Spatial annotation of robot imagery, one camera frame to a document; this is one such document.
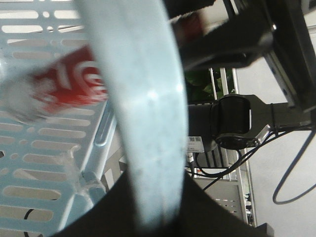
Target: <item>gray metal bar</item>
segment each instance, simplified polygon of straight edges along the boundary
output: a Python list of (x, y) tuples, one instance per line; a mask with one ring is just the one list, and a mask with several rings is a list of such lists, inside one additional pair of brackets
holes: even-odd
[(245, 164), (246, 164), (246, 171), (247, 171), (248, 182), (249, 182), (249, 192), (250, 192), (250, 199), (251, 199), (251, 213), (252, 213), (253, 222), (255, 225), (254, 227), (257, 227), (258, 223), (257, 223), (257, 215), (256, 215), (256, 204), (255, 204), (255, 198), (254, 198), (253, 187), (252, 187), (251, 170), (250, 170), (249, 162), (246, 161)]
[(226, 78), (226, 70), (225, 70), (225, 68), (221, 68), (220, 72), (221, 72), (221, 79), (222, 79), (222, 86), (223, 86), (224, 95), (228, 95), (229, 91), (228, 91), (228, 85), (227, 85), (227, 78)]
[(213, 69), (209, 69), (209, 73), (211, 75), (211, 81), (212, 81), (212, 87), (213, 87), (213, 92), (214, 92), (214, 99), (217, 100), (217, 93), (216, 93), (216, 87), (215, 87), (215, 79), (214, 79), (214, 74), (213, 74)]
[(237, 70), (236, 70), (236, 68), (233, 68), (232, 71), (233, 71), (233, 81), (234, 81), (235, 92), (236, 92), (236, 94), (239, 94)]

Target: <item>black cable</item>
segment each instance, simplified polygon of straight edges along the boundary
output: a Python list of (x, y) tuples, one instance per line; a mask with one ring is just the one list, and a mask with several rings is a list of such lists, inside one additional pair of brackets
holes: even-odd
[(193, 161), (189, 162), (189, 167), (190, 167), (190, 171), (191, 171), (191, 178), (194, 177), (194, 166), (193, 166)]
[(224, 167), (224, 161), (223, 161), (223, 154), (220, 146), (217, 146), (218, 148), (218, 154), (219, 154), (219, 160), (221, 161), (222, 167)]
[(217, 179), (213, 180), (211, 183), (209, 183), (207, 186), (203, 188), (203, 191), (207, 190), (209, 187), (211, 187), (213, 184), (215, 184), (218, 180), (220, 180), (222, 177), (218, 177)]
[(306, 191), (304, 191), (303, 193), (301, 193), (300, 195), (298, 195), (298, 196), (296, 196), (294, 198), (291, 198), (291, 199), (286, 200), (286, 201), (277, 201), (277, 195), (279, 194), (280, 189), (282, 188), (283, 184), (285, 183), (286, 179), (288, 178), (288, 176), (292, 172), (292, 170), (295, 167), (295, 165), (297, 164), (297, 162), (301, 159), (303, 153), (305, 152), (305, 150), (307, 149), (307, 147), (311, 143), (311, 141), (314, 138), (315, 134), (316, 134), (316, 130), (312, 130), (311, 133), (309, 134), (309, 136), (307, 137), (306, 141), (302, 145), (300, 151), (298, 152), (298, 154), (296, 155), (296, 157), (292, 161), (291, 165), (288, 167), (288, 169), (286, 170), (285, 174), (281, 178), (279, 184), (277, 185), (277, 187), (276, 187), (276, 189), (275, 189), (275, 191), (273, 193), (273, 196), (272, 196), (273, 202), (275, 204), (281, 205), (281, 204), (287, 204), (287, 203), (290, 203), (290, 202), (294, 202), (294, 201), (300, 199), (301, 197), (303, 197), (304, 195), (308, 194), (314, 188), (316, 188), (316, 184), (314, 184), (309, 189), (307, 189)]
[(270, 104), (270, 108), (271, 108), (271, 116), (272, 116), (272, 128), (274, 132), (276, 133), (276, 136), (278, 136), (278, 127), (276, 125), (275, 108), (274, 108), (273, 103)]
[(201, 172), (203, 174), (205, 174), (208, 178), (218, 178), (218, 177), (223, 177), (223, 176), (231, 173), (232, 171), (234, 171), (236, 168), (238, 168), (241, 165), (243, 158), (244, 158), (244, 155), (239, 157), (238, 160), (231, 167), (227, 168), (226, 170), (224, 170), (222, 172), (218, 172), (215, 174), (207, 173), (201, 168), (201, 166), (199, 165), (199, 162), (198, 162), (198, 156), (196, 157), (196, 164), (197, 164), (197, 167), (201, 170)]
[(188, 172), (189, 174), (194, 174), (194, 175), (198, 175), (198, 176), (202, 176), (202, 177), (207, 178), (207, 176), (204, 175), (204, 174), (192, 173), (191, 171), (187, 171), (187, 172)]
[[(243, 156), (240, 152), (240, 150), (236, 150), (237, 153), (238, 153), (238, 160), (241, 159)], [(221, 178), (223, 178), (224, 175), (221, 175), (219, 177), (217, 177), (215, 180), (213, 180), (211, 183), (209, 183), (208, 185), (206, 185), (204, 188), (203, 188), (203, 191), (207, 190), (209, 187), (211, 187), (213, 184), (215, 184), (218, 180), (220, 180)]]
[[(28, 211), (26, 212), (26, 214), (25, 214), (25, 216), (24, 216), (24, 220), (27, 220), (27, 219), (28, 219), (28, 217), (29, 217), (29, 215), (30, 215), (30, 213), (31, 213), (32, 211), (34, 211), (34, 209), (30, 209), (30, 210), (28, 210)], [(30, 237), (30, 236), (29, 236), (29, 233), (27, 233), (26, 231), (24, 231), (24, 237)]]
[(210, 162), (209, 162), (208, 153), (207, 153), (207, 152), (204, 152), (204, 154), (205, 154), (205, 159), (206, 159), (207, 167), (210, 168), (210, 167), (211, 167), (211, 164), (210, 164)]
[(209, 188), (211, 185), (213, 185), (214, 183), (216, 183), (218, 180), (220, 180), (222, 177), (224, 177), (226, 174), (229, 174), (231, 173), (232, 171), (234, 171), (235, 169), (237, 169), (239, 166), (241, 166), (242, 164), (244, 164), (245, 162), (247, 162), (258, 150), (259, 148), (265, 146), (266, 144), (274, 141), (275, 139), (277, 138), (280, 138), (286, 134), (289, 134), (290, 132), (293, 132), (293, 131), (298, 131), (298, 130), (304, 130), (304, 129), (311, 129), (311, 126), (310, 125), (306, 125), (306, 126), (300, 126), (300, 127), (295, 127), (293, 128), (292, 130), (289, 130), (289, 131), (286, 131), (286, 132), (283, 132), (282, 134), (278, 134), (278, 136), (276, 137), (273, 137), (273, 138), (270, 138), (272, 135), (274, 135), (275, 133), (272, 132), (270, 133), (267, 138), (262, 142), (262, 144), (258, 145), (257, 147), (253, 148), (251, 151), (247, 152), (246, 154), (240, 156), (238, 158), (238, 160), (230, 167), (228, 168), (227, 170), (223, 171), (223, 172), (219, 172), (219, 173), (216, 173), (216, 174), (208, 174), (205, 172), (203, 172), (203, 170), (200, 169), (200, 167), (198, 166), (198, 162), (196, 161), (197, 163), (197, 166), (198, 168), (201, 170), (202, 173), (204, 173), (207, 177), (209, 178), (217, 178), (216, 180), (212, 181), (211, 184), (207, 185), (203, 190), (206, 190), (207, 188)]
[(214, 167), (216, 167), (216, 158), (215, 158), (214, 150), (212, 150), (212, 158), (213, 158)]

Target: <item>white wall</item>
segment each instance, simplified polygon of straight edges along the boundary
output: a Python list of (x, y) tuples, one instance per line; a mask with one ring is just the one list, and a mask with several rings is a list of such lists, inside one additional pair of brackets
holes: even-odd
[(305, 15), (305, 21), (307, 26), (316, 25), (316, 11), (312, 11)]
[[(281, 89), (263, 59), (238, 70), (241, 94), (256, 94), (265, 103), (285, 102)], [(268, 222), (276, 237), (315, 237), (316, 190), (300, 200), (275, 205), (272, 194), (306, 139), (293, 132), (261, 148), (250, 160), (258, 224)], [(316, 138), (280, 191), (278, 200), (293, 198), (316, 182)]]

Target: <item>wire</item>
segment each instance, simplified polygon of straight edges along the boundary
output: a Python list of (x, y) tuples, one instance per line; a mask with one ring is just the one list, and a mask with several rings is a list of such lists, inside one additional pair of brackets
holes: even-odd
[(191, 178), (194, 177), (194, 166), (193, 166), (193, 162), (189, 162), (189, 167), (190, 167), (190, 171), (191, 171)]
[(287, 203), (294, 202), (294, 201), (300, 199), (301, 197), (305, 196), (306, 194), (308, 194), (314, 188), (316, 188), (316, 184), (314, 184), (309, 189), (307, 189), (306, 191), (304, 191), (303, 193), (301, 193), (300, 195), (298, 195), (298, 196), (296, 196), (294, 198), (291, 198), (291, 199), (286, 200), (286, 201), (277, 201), (277, 195), (279, 194), (280, 189), (282, 188), (283, 184), (285, 183), (286, 179), (288, 178), (288, 176), (292, 172), (292, 170), (295, 167), (295, 165), (297, 164), (297, 162), (301, 159), (303, 153), (305, 152), (305, 150), (307, 149), (307, 147), (311, 143), (311, 141), (314, 138), (315, 134), (316, 134), (316, 130), (312, 130), (311, 133), (309, 134), (309, 136), (307, 137), (306, 141), (302, 145), (300, 151), (297, 153), (296, 157), (294, 158), (294, 160), (292, 161), (291, 165), (288, 167), (288, 169), (286, 170), (285, 174), (281, 178), (279, 184), (277, 185), (277, 187), (276, 187), (276, 189), (275, 189), (275, 191), (273, 193), (273, 196), (272, 196), (273, 202), (275, 204), (282, 205), (282, 204), (287, 204)]
[(217, 149), (218, 149), (218, 154), (219, 154), (219, 159), (221, 161), (221, 165), (222, 165), (222, 167), (224, 167), (223, 154), (222, 154), (221, 147), (217, 146)]
[[(247, 152), (247, 153), (244, 154), (244, 155), (241, 155), (241, 152), (240, 152), (239, 150), (237, 150), (238, 155), (239, 155), (238, 161), (241, 160), (241, 162), (240, 162), (239, 165), (237, 165), (237, 164), (238, 164), (238, 161), (237, 161), (237, 162), (234, 163), (229, 169), (232, 169), (232, 171), (235, 170), (235, 169), (237, 169), (239, 166), (241, 166), (241, 165), (244, 164), (246, 161), (248, 161), (248, 160), (259, 150), (260, 147), (262, 147), (262, 146), (268, 144), (269, 142), (272, 142), (272, 141), (274, 141), (275, 139), (277, 139), (277, 138), (279, 138), (279, 137), (282, 137), (282, 136), (284, 136), (284, 135), (286, 135), (286, 134), (288, 134), (288, 133), (290, 133), (290, 132), (292, 132), (292, 131), (298, 130), (298, 129), (300, 129), (300, 128), (302, 128), (302, 127), (297, 127), (297, 128), (295, 128), (295, 129), (293, 129), (293, 130), (291, 130), (291, 131), (284, 132), (284, 133), (278, 135), (277, 137), (273, 137), (273, 138), (269, 139), (272, 135), (275, 134), (275, 133), (272, 132), (272, 133), (270, 133), (270, 134), (267, 136), (267, 138), (263, 141), (262, 144), (260, 144), (259, 146), (253, 148), (251, 151)], [(215, 180), (212, 181), (210, 184), (208, 184), (203, 190), (205, 191), (206, 189), (208, 189), (209, 187), (211, 187), (213, 184), (215, 184), (215, 183), (216, 183), (218, 180), (220, 180), (222, 177), (224, 177), (224, 175), (220, 175), (217, 179), (215, 179)]]
[[(237, 153), (238, 153), (238, 160), (241, 160), (242, 159), (242, 154), (241, 154), (241, 151), (240, 150), (236, 150)], [(217, 177), (215, 180), (213, 180), (211, 183), (209, 183), (208, 185), (206, 185), (204, 188), (203, 188), (203, 191), (207, 190), (209, 187), (211, 187), (213, 184), (215, 184), (218, 180), (220, 180), (221, 178), (223, 178), (225, 175), (220, 175), (219, 177)]]
[(216, 165), (216, 158), (215, 158), (215, 152), (214, 152), (214, 150), (212, 150), (212, 158), (213, 158), (213, 162), (214, 162), (214, 167), (216, 168), (217, 165)]
[[(27, 213), (26, 213), (25, 216), (24, 216), (24, 220), (27, 220), (27, 219), (28, 219), (28, 217), (29, 217), (29, 215), (30, 215), (30, 213), (31, 213), (32, 211), (34, 211), (34, 209), (30, 209), (30, 210), (27, 211)], [(30, 237), (30, 236), (29, 236), (29, 233), (27, 233), (26, 231), (24, 231), (24, 237)]]
[(187, 172), (188, 172), (189, 174), (193, 174), (193, 175), (202, 176), (202, 177), (206, 177), (206, 178), (207, 178), (207, 176), (204, 175), (204, 174), (192, 173), (191, 171), (187, 171)]
[(208, 178), (218, 178), (218, 177), (223, 177), (229, 173), (231, 173), (232, 171), (234, 171), (237, 167), (240, 166), (240, 163), (242, 162), (242, 159), (243, 159), (244, 156), (239, 156), (238, 160), (229, 168), (227, 168), (226, 170), (222, 171), (222, 172), (218, 172), (218, 173), (215, 173), (215, 174), (210, 174), (210, 173), (207, 173), (205, 172), (199, 162), (198, 162), (198, 156), (196, 156), (196, 164), (197, 164), (197, 167), (201, 170), (201, 172), (206, 175)]
[(215, 179), (214, 181), (212, 181), (209, 185), (207, 185), (203, 190), (205, 191), (206, 189), (208, 189), (210, 186), (212, 186), (214, 183), (216, 183), (218, 180), (220, 180), (222, 177), (224, 177), (226, 174), (229, 174), (231, 173), (232, 171), (234, 171), (235, 169), (237, 169), (239, 166), (241, 166), (242, 164), (244, 164), (245, 162), (247, 162), (258, 150), (259, 148), (265, 146), (266, 144), (274, 141), (275, 139), (277, 138), (280, 138), (282, 136), (285, 136), (286, 134), (289, 134), (293, 131), (298, 131), (298, 130), (305, 130), (305, 129), (312, 129), (312, 127), (310, 125), (306, 125), (306, 126), (300, 126), (300, 127), (295, 127), (289, 131), (285, 131), (283, 132), (282, 134), (278, 134), (277, 136), (273, 137), (273, 138), (270, 138), (272, 135), (275, 135), (274, 132), (271, 132), (267, 138), (260, 144), (258, 145), (257, 147), (253, 148), (251, 151), (247, 152), (246, 154), (242, 155), (241, 156), (241, 152), (237, 151), (238, 152), (238, 155), (239, 155), (239, 158), (238, 160), (228, 169), (226, 169), (225, 171), (223, 172), (219, 172), (219, 173), (216, 173), (216, 174), (208, 174), (206, 172), (204, 172), (198, 165), (198, 161), (197, 161), (197, 157), (196, 157), (196, 163), (197, 163), (197, 166), (198, 168), (201, 170), (201, 172), (203, 174), (205, 174), (207, 177), (209, 178), (217, 178)]
[(211, 187), (213, 184), (215, 184), (218, 180), (220, 180), (222, 177), (218, 177), (217, 179), (213, 180), (211, 183), (209, 183), (207, 186), (203, 188), (203, 191), (207, 190), (209, 187)]

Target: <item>slotted panel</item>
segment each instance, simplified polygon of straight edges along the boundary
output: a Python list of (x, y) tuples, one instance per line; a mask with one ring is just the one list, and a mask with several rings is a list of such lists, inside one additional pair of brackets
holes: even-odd
[[(0, 0), (0, 34), (0, 70), (10, 79), (88, 43), (71, 0)], [(89, 196), (79, 194), (80, 172), (89, 164), (105, 105), (21, 124), (0, 101), (0, 236), (49, 236), (91, 207)], [(65, 160), (71, 153), (74, 163)]]
[[(205, 178), (195, 178), (194, 180), (201, 188), (204, 188), (212, 182), (212, 180)], [(206, 190), (206, 193), (220, 206), (240, 220), (244, 220), (241, 209), (241, 205), (244, 205), (244, 203), (243, 200), (240, 200), (240, 192), (242, 192), (242, 190), (239, 189), (237, 181), (226, 180), (220, 180)]]

